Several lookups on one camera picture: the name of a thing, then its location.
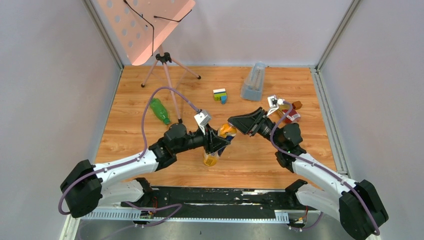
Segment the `yellow blue milk tea bottle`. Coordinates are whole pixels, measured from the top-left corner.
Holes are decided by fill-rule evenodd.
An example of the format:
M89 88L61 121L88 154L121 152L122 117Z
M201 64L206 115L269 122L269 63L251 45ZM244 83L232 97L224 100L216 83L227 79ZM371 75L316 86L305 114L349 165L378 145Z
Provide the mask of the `yellow blue milk tea bottle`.
M229 123L224 123L218 130L210 130L204 147L203 163L208 167L214 166L225 148L237 134L237 129Z

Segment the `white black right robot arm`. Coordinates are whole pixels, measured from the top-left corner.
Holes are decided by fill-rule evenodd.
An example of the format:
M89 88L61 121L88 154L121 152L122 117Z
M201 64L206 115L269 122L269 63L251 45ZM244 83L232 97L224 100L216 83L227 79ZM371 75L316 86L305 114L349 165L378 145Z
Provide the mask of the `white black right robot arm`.
M259 107L252 113L231 116L228 123L244 135L259 134L276 148L279 165L303 176L311 183L298 180L285 195L292 209L301 205L312 207L338 220L343 229L355 240L380 235L380 227L389 215L375 186L368 180L356 181L330 169L307 153L298 123L279 127Z

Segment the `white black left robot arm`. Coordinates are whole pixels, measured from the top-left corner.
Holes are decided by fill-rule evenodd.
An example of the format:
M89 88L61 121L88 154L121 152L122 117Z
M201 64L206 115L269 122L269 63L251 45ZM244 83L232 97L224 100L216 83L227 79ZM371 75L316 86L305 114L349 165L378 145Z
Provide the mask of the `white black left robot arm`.
M200 147L214 153L229 144L209 125L191 132L182 123L172 124L163 137L142 152L107 163L80 161L60 185L58 210L80 218L99 206L120 202L149 206L153 201L149 186L140 180L128 182L129 178L165 169L176 162L179 153Z

